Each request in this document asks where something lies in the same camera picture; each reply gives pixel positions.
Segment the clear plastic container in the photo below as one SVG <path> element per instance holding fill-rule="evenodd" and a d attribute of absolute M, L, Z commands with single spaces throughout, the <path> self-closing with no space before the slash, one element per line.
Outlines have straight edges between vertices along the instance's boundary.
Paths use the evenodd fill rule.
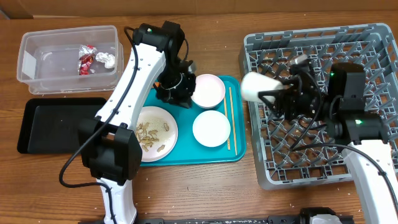
<path fill-rule="evenodd" d="M 94 62 L 90 75 L 79 75 L 80 45 L 115 56 L 114 68 Z M 123 73 L 123 47 L 115 26 L 28 32 L 19 49 L 17 79 L 29 85 L 32 94 L 112 90 Z"/>

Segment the candy wrapper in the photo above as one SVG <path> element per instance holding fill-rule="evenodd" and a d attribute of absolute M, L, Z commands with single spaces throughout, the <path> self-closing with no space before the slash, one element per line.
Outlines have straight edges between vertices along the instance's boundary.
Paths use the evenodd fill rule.
<path fill-rule="evenodd" d="M 94 62 L 97 49 L 91 45 L 81 45 L 79 49 L 79 75 L 89 75 L 90 65 Z"/>
<path fill-rule="evenodd" d="M 113 54 L 99 52 L 95 60 L 105 63 L 105 68 L 114 68 L 115 57 Z"/>

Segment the gray dish rack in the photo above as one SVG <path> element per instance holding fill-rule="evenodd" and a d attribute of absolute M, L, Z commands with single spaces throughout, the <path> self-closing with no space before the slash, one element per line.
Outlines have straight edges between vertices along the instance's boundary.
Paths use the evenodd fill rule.
<path fill-rule="evenodd" d="M 398 171 L 397 45 L 385 24 L 330 27 L 249 34 L 239 54 L 242 74 L 258 72 L 289 78 L 287 62 L 307 54 L 317 81 L 327 91 L 330 67 L 336 62 L 360 63 L 366 71 L 366 110 L 379 113 L 388 126 L 394 167 Z M 249 102 L 257 180 L 263 189 L 282 189 L 351 180 L 333 147 L 289 152 L 309 118 L 276 119 L 265 104 Z M 325 129 L 309 131 L 301 144 L 333 142 Z"/>

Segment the white plate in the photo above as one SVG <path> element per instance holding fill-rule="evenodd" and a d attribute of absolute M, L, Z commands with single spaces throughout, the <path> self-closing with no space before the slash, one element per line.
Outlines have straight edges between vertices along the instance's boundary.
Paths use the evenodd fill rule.
<path fill-rule="evenodd" d="M 231 134 L 231 125 L 227 117 L 218 111 L 205 111 L 193 122 L 193 135 L 206 147 L 223 144 Z"/>
<path fill-rule="evenodd" d="M 149 122 L 149 127 L 147 131 L 156 129 L 158 130 L 157 138 L 159 142 L 154 142 L 152 147 L 148 147 L 149 152 L 142 150 L 142 162 L 154 162 L 167 156 L 168 153 L 172 151 L 177 142 L 178 137 L 178 127 L 173 116 L 166 110 L 156 107 L 156 106 L 146 106 L 143 107 L 137 124 L 145 124 Z M 169 131 L 164 129 L 164 123 L 169 126 Z M 160 152 L 157 149 L 161 145 L 165 145 L 165 148 Z"/>

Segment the small white bowl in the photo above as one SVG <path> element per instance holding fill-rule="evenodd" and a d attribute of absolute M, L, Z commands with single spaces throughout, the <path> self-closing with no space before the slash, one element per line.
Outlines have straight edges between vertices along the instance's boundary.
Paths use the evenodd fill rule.
<path fill-rule="evenodd" d="M 218 111 L 205 111 L 193 122 L 195 139 L 206 147 L 217 147 L 223 144 L 231 134 L 228 118 Z"/>
<path fill-rule="evenodd" d="M 225 96 L 225 85 L 215 75 L 199 75 L 196 79 L 195 91 L 192 100 L 204 109 L 210 109 L 223 101 Z"/>

